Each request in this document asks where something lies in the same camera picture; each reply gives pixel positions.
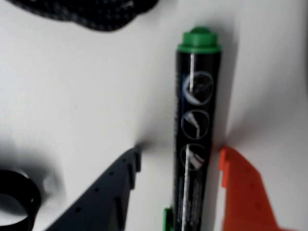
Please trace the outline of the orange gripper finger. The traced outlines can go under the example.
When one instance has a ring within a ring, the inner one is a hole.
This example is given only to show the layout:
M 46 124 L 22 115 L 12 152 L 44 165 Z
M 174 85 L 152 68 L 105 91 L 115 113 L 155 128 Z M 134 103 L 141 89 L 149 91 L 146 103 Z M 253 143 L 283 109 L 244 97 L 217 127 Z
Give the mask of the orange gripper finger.
M 223 146 L 218 168 L 226 189 L 223 231 L 287 231 L 271 208 L 262 177 L 237 150 Z

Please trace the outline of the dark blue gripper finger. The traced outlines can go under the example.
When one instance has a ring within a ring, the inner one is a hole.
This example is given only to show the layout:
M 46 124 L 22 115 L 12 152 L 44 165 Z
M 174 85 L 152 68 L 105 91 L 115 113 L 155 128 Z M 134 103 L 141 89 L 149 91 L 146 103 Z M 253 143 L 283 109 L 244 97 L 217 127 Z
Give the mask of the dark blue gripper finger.
M 127 150 L 47 229 L 123 231 L 129 194 L 140 170 L 140 148 Z

